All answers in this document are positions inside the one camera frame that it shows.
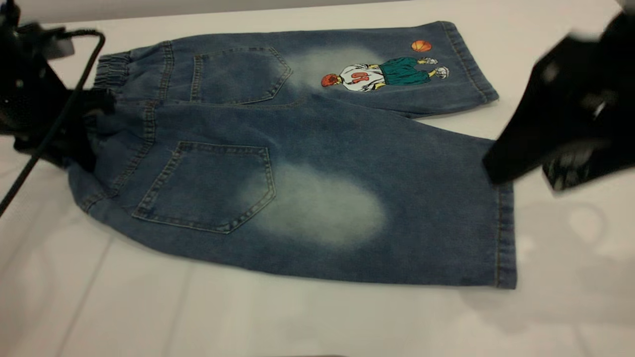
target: cartoon character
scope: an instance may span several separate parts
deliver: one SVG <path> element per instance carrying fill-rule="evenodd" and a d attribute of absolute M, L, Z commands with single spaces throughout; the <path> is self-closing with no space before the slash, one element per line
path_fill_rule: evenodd
<path fill-rule="evenodd" d="M 447 67 L 437 67 L 433 71 L 419 71 L 415 68 L 418 64 L 437 64 L 434 58 L 399 57 L 382 64 L 354 64 L 346 67 L 338 76 L 335 73 L 327 74 L 322 78 L 322 86 L 335 86 L 343 84 L 346 89 L 352 91 L 372 91 L 383 86 L 412 86 L 424 84 L 430 78 L 436 76 L 445 79 L 450 74 Z"/>

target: red hair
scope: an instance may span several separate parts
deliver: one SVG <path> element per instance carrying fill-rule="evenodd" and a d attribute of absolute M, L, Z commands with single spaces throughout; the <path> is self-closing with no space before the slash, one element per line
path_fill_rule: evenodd
<path fill-rule="evenodd" d="M 340 76 L 338 76 L 335 73 L 327 74 L 324 77 L 322 77 L 322 87 L 328 87 L 328 86 L 332 86 L 333 84 L 337 84 L 339 79 L 340 79 Z"/>

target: hem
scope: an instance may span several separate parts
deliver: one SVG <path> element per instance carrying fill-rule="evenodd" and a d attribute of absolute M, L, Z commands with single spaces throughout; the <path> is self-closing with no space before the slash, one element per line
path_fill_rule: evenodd
<path fill-rule="evenodd" d="M 518 280 L 516 244 L 514 239 L 514 186 L 501 185 L 498 191 L 498 236 L 496 277 L 494 286 L 515 289 Z"/>
<path fill-rule="evenodd" d="M 483 103 L 493 102 L 498 99 L 498 93 L 481 72 L 481 69 L 478 67 L 474 57 L 472 57 L 472 54 L 467 48 L 463 37 L 458 32 L 457 27 L 453 23 L 445 21 L 442 21 L 441 25 L 450 40 L 454 52 L 461 60 L 463 68 L 467 73 L 467 77 L 470 79 L 475 89 L 481 94 Z"/>

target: black object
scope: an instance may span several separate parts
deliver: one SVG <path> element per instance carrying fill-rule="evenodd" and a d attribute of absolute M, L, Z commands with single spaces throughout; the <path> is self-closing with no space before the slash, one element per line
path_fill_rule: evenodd
<path fill-rule="evenodd" d="M 599 42 L 564 38 L 533 68 L 507 127 L 483 159 L 494 184 L 542 165 L 555 191 L 635 166 L 635 16 Z"/>
<path fill-rule="evenodd" d="M 19 17 L 13 1 L 0 8 L 0 135 L 15 136 L 13 147 L 33 154 L 71 94 L 47 59 L 72 55 L 70 37 L 86 33 L 66 32 L 63 27 L 43 30 L 38 24 L 18 27 Z M 95 155 L 83 116 L 95 109 L 112 112 L 114 99 L 104 90 L 91 90 L 79 93 L 76 102 L 42 158 L 58 166 L 71 158 L 92 171 Z"/>

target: white table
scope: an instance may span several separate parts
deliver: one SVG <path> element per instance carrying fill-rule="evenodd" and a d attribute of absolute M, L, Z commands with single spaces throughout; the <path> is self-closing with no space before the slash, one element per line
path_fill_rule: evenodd
<path fill-rule="evenodd" d="M 203 33 L 449 20 L 500 101 L 425 122 L 495 138 L 534 61 L 617 11 L 609 0 L 426 0 L 68 27 L 101 29 L 112 53 Z M 93 45 L 76 41 L 78 54 L 53 64 L 67 85 Z M 26 159 L 0 138 L 2 192 Z M 634 356 L 634 211 L 635 171 L 559 198 L 535 171 L 516 184 L 516 291 L 358 285 L 152 252 L 85 216 L 65 173 L 41 163 L 0 220 L 0 356 Z"/>

